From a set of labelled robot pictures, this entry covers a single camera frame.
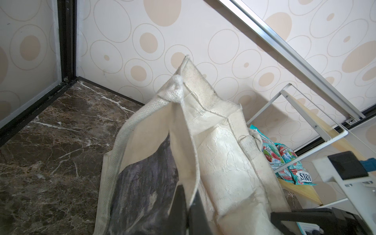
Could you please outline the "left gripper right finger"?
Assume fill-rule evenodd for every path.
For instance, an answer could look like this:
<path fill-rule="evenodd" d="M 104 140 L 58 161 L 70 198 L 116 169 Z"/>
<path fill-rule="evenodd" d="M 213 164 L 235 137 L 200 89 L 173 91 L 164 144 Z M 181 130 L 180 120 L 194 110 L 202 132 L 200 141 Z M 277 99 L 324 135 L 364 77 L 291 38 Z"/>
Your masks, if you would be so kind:
<path fill-rule="evenodd" d="M 316 208 L 294 210 L 292 212 L 272 212 L 271 223 L 284 235 L 294 232 L 283 224 L 288 222 L 303 222 L 316 224 L 325 235 L 366 235 L 367 225 L 357 215 L 337 208 Z"/>

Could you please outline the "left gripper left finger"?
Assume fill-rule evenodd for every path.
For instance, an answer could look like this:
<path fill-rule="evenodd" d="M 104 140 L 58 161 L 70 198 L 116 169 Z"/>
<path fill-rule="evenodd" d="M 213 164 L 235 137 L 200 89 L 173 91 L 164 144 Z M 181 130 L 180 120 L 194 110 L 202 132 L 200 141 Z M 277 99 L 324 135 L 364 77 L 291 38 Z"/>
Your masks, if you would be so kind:
<path fill-rule="evenodd" d="M 182 185 L 177 186 L 164 235 L 211 235 L 204 206 L 199 192 L 193 203 L 186 205 L 185 191 Z"/>

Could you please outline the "white canvas grocery bag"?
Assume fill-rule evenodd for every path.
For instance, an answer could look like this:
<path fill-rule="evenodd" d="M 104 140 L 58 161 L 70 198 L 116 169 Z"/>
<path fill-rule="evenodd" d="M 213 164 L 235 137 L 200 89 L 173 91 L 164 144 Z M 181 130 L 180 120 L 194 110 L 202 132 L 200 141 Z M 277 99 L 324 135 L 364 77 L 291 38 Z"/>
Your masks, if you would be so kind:
<path fill-rule="evenodd" d="M 222 100 L 188 56 L 103 157 L 96 235 L 163 235 L 176 188 L 199 192 L 212 235 L 279 235 L 290 207 L 242 107 Z"/>

